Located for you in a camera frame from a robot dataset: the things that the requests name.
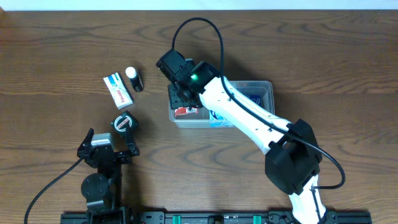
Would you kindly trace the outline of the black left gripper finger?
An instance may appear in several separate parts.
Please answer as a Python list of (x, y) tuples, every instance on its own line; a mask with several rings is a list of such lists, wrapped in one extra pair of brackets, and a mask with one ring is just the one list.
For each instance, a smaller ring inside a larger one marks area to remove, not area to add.
[(91, 146), (91, 140), (94, 136), (94, 129), (90, 128), (83, 142), (81, 143), (81, 150), (85, 150)]
[(129, 125), (126, 126), (124, 138), (125, 138), (125, 144), (126, 144), (127, 148), (131, 152), (138, 152), (138, 147), (137, 147), (137, 144), (132, 136), (131, 127)]

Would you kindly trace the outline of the red Panadol sachet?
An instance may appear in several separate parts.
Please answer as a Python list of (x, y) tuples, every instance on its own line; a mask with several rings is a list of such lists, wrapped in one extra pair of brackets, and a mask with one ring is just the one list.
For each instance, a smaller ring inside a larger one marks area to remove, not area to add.
[(179, 107), (174, 110), (175, 116), (184, 116), (188, 114), (197, 114), (198, 108), (195, 107)]

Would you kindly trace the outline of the blue KoolFever box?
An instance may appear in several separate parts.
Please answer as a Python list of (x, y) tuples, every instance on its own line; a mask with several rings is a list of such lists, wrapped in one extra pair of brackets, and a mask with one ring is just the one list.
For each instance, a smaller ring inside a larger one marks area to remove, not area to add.
[[(262, 100), (260, 95), (245, 94), (245, 96), (248, 97), (251, 101), (255, 102), (257, 105), (262, 106)], [(213, 110), (209, 110), (209, 120), (225, 120), (228, 123), (227, 119), (225, 119), (222, 115), (216, 113)]]

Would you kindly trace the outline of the white Panadol box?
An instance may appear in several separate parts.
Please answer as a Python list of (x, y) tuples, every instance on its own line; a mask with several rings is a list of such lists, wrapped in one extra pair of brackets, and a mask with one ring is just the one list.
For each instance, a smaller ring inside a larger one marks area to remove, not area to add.
[(134, 103), (118, 72), (104, 77), (103, 80), (119, 110)]

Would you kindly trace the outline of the dark syrup bottle white cap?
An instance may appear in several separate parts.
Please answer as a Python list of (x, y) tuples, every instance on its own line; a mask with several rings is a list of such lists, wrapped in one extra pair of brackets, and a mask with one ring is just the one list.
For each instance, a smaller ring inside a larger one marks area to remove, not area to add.
[(133, 89), (136, 92), (142, 92), (144, 90), (144, 85), (137, 70), (134, 67), (128, 67), (125, 69), (125, 73)]

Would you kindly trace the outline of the clear plastic container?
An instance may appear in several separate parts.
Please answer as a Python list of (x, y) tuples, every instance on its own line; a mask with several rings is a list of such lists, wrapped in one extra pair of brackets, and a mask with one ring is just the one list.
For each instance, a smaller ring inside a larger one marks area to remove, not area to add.
[[(242, 94), (260, 95), (262, 106), (268, 112), (274, 114), (274, 97), (272, 85), (269, 81), (230, 81), (230, 84)], [(174, 110), (169, 106), (169, 118), (178, 128), (234, 128), (234, 125), (225, 120), (209, 120), (209, 110), (198, 108), (197, 114), (175, 116)]]

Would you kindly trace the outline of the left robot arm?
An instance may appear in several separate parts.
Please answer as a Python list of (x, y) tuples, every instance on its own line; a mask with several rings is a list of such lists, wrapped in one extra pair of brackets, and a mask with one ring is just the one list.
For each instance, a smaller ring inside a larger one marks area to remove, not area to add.
[(121, 205), (121, 166), (130, 164), (139, 148), (132, 136), (132, 128), (126, 126), (125, 151), (114, 151), (110, 133), (95, 134), (90, 129), (77, 150), (77, 156), (97, 170), (81, 184), (81, 194), (86, 198), (88, 223), (130, 223), (129, 208)]

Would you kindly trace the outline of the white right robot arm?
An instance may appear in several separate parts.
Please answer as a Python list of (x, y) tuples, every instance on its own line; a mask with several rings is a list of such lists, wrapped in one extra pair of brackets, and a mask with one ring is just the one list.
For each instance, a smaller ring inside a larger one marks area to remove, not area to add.
[(195, 64), (176, 50), (156, 63), (177, 91), (178, 101), (212, 110), (247, 135), (266, 157), (270, 181), (289, 196), (293, 217), (300, 223), (323, 223), (326, 208), (317, 190), (321, 153), (311, 126), (291, 123), (235, 89), (219, 70)]

